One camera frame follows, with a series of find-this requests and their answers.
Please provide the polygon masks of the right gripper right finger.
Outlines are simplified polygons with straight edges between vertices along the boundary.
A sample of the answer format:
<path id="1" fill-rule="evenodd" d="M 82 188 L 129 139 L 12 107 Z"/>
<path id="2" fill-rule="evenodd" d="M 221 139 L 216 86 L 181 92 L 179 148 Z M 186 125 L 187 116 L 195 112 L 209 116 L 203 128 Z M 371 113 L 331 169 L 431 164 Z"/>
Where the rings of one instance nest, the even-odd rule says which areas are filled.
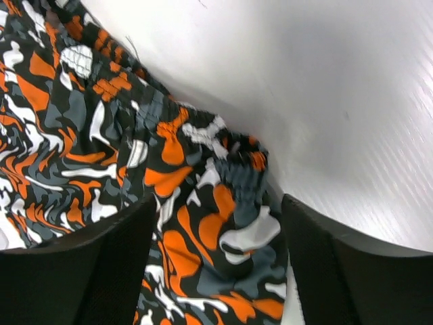
<path id="1" fill-rule="evenodd" d="M 288 194 L 281 212 L 306 324 L 431 324 L 432 253 L 379 240 Z"/>

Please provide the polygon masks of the orange black camo shorts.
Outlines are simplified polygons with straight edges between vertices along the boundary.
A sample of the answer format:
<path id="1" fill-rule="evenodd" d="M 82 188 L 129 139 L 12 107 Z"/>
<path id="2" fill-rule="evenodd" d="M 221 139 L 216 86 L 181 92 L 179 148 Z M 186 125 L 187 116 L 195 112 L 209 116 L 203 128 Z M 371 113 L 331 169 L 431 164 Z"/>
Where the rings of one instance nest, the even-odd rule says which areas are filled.
<path id="1" fill-rule="evenodd" d="M 1 2 L 1 251 L 153 195 L 132 324 L 279 324 L 288 250 L 267 167 L 256 139 L 175 100 L 80 1 Z"/>

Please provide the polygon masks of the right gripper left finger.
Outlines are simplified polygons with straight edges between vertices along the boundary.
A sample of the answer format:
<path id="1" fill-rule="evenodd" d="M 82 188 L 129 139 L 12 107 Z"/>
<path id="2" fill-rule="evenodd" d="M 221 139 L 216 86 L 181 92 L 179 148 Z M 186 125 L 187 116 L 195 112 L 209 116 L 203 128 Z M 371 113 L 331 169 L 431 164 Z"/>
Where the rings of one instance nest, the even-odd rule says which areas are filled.
<path id="1" fill-rule="evenodd" d="M 1 251 L 1 323 L 132 324 L 155 220 L 149 195 L 71 234 Z"/>

